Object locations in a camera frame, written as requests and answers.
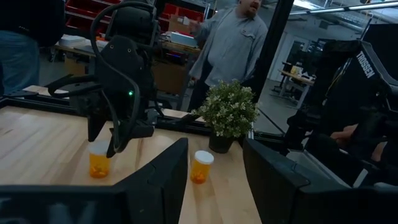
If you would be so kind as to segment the white box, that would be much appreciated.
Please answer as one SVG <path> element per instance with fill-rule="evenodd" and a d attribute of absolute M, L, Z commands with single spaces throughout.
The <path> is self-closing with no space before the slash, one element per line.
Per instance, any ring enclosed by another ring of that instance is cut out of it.
<path fill-rule="evenodd" d="M 189 35 L 180 34 L 178 32 L 170 33 L 170 41 L 175 44 L 185 45 L 192 48 L 198 47 L 197 41 L 193 37 Z"/>

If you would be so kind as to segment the black rig upright post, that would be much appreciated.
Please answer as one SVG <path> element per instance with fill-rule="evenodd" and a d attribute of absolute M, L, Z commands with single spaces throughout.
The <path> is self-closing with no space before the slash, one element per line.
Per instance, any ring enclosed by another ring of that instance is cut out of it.
<path fill-rule="evenodd" d="M 264 88 L 271 64 L 273 62 L 280 38 L 285 29 L 294 0 L 279 0 L 272 16 L 271 24 L 266 35 L 264 45 L 253 73 L 252 91 L 255 96 L 253 102 L 257 103 Z"/>

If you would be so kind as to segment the potted plant with white flowers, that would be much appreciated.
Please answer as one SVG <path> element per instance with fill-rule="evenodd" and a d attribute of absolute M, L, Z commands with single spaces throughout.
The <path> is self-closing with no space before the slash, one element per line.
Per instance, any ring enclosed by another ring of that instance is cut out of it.
<path fill-rule="evenodd" d="M 212 151 L 225 154 L 233 141 L 252 131 L 252 124 L 259 116 L 254 97 L 251 88 L 238 81 L 221 81 L 209 88 L 204 102 L 192 114 L 203 118 L 205 126 L 210 128 L 208 147 Z"/>

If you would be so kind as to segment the rack with red bins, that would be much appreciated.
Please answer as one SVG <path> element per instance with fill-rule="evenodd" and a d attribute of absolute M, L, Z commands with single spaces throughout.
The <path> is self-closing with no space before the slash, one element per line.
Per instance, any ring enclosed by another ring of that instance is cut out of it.
<path fill-rule="evenodd" d="M 68 33 L 88 37 L 93 19 L 108 6 L 119 4 L 124 0 L 66 0 L 66 26 Z M 173 16 L 187 17 L 204 21 L 212 17 L 216 9 L 212 5 L 216 0 L 132 0 L 149 2 L 156 6 L 160 30 L 169 29 L 169 19 Z"/>

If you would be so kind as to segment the beige workbench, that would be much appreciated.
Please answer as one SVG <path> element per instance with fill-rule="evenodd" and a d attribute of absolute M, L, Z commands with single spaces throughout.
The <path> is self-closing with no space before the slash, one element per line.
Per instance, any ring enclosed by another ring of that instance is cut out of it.
<path fill-rule="evenodd" d="M 310 87 L 313 86 L 313 84 L 315 82 L 310 80 L 310 79 L 307 79 L 307 78 L 304 78 L 304 77 L 301 77 L 299 75 L 295 75 L 293 73 L 289 73 L 289 72 L 286 72 L 286 71 L 283 71 L 283 70 L 279 70 L 279 72 L 283 76 L 285 76 L 285 80 L 282 81 L 282 89 L 281 89 L 280 93 L 278 94 L 278 96 L 281 97 L 281 98 L 285 98 L 285 96 L 284 96 L 285 91 L 287 89 L 288 84 L 291 83 L 291 85 L 294 88 L 300 89 L 302 91 L 302 94 L 301 94 L 299 100 L 297 101 L 297 105 L 296 105 L 296 107 L 294 107 L 294 109 L 299 109 L 302 106 L 302 104 L 304 102 L 304 99 L 305 99 Z M 305 86 L 302 87 L 302 86 L 294 83 L 294 80 L 296 80 L 298 82 L 302 82 Z"/>

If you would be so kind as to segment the person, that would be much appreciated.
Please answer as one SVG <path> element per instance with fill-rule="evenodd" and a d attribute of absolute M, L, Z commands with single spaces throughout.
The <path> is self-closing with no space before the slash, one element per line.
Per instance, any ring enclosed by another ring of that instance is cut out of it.
<path fill-rule="evenodd" d="M 0 0 L 0 96 L 39 83 L 40 48 L 64 27 L 65 0 Z"/>
<path fill-rule="evenodd" d="M 190 21 L 189 28 L 203 48 L 189 71 L 197 81 L 188 111 L 198 109 L 206 93 L 219 81 L 244 83 L 252 77 L 268 32 L 257 15 L 262 0 L 239 0 L 204 22 Z"/>

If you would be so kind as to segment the person's forearm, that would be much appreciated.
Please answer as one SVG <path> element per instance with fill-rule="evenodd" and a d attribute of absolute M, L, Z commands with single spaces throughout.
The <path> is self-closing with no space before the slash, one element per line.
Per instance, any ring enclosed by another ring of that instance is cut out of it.
<path fill-rule="evenodd" d="M 346 126 L 343 128 L 342 131 L 337 131 L 334 132 L 330 135 L 332 139 L 334 139 L 340 149 L 344 149 L 346 145 L 349 143 L 349 140 L 351 139 L 352 134 L 354 133 L 355 129 L 357 128 L 358 124 Z M 375 150 L 373 151 L 373 154 L 371 156 L 371 159 L 379 162 L 381 160 L 381 156 L 383 153 L 383 150 L 386 146 L 387 142 L 380 142 Z"/>

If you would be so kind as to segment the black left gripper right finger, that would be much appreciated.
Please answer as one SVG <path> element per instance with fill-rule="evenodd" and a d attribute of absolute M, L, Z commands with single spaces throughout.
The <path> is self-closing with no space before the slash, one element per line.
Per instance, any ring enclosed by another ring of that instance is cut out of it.
<path fill-rule="evenodd" d="M 253 139 L 245 139 L 246 177 L 263 224 L 339 224 L 354 192 Z"/>

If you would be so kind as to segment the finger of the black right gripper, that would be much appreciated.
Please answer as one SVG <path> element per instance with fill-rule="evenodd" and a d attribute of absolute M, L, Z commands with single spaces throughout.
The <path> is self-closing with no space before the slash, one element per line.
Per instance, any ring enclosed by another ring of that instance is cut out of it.
<path fill-rule="evenodd" d="M 128 143 L 129 143 L 129 139 L 123 139 L 121 142 L 116 144 L 116 141 L 112 137 L 109 142 L 108 149 L 106 151 L 106 157 L 112 158 L 115 154 L 123 152 L 123 150 L 125 150 Z"/>
<path fill-rule="evenodd" d="M 93 142 L 101 132 L 106 119 L 95 114 L 88 115 L 88 141 Z"/>

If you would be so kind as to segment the cluttered wooden workbench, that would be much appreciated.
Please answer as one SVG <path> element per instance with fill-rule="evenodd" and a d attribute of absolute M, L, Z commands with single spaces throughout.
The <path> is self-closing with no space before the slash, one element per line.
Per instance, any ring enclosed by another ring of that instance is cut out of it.
<path fill-rule="evenodd" d="M 171 52 L 177 52 L 179 54 L 185 54 L 192 57 L 200 54 L 200 49 L 198 47 L 176 44 L 169 40 L 162 39 L 159 44 L 162 50 L 169 50 Z M 91 44 L 88 43 L 88 39 L 86 39 L 86 43 L 84 45 L 67 47 L 55 44 L 52 48 L 54 50 L 62 50 L 66 53 L 89 56 L 89 58 L 95 57 Z M 190 76 L 188 74 L 189 70 L 187 63 L 186 65 L 174 65 L 168 62 L 161 62 L 159 59 L 157 59 L 152 66 L 158 90 L 180 96 L 185 94 L 187 83 L 190 80 Z"/>

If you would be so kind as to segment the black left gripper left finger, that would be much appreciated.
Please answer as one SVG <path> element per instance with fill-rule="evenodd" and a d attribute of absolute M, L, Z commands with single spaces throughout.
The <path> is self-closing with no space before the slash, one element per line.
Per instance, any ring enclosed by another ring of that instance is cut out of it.
<path fill-rule="evenodd" d="M 113 224 L 178 224 L 188 172 L 188 139 L 180 138 L 115 184 Z"/>

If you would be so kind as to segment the orange pill bottle white cap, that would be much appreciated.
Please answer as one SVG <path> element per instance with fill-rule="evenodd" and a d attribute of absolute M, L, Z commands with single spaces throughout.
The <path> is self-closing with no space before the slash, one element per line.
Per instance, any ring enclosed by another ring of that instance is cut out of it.
<path fill-rule="evenodd" d="M 190 179 L 195 184 L 206 182 L 210 172 L 210 167 L 214 163 L 214 156 L 207 151 L 197 151 L 194 155 Z"/>
<path fill-rule="evenodd" d="M 93 178 L 104 178 L 109 174 L 110 159 L 107 158 L 109 141 L 100 140 L 89 143 L 89 174 Z"/>

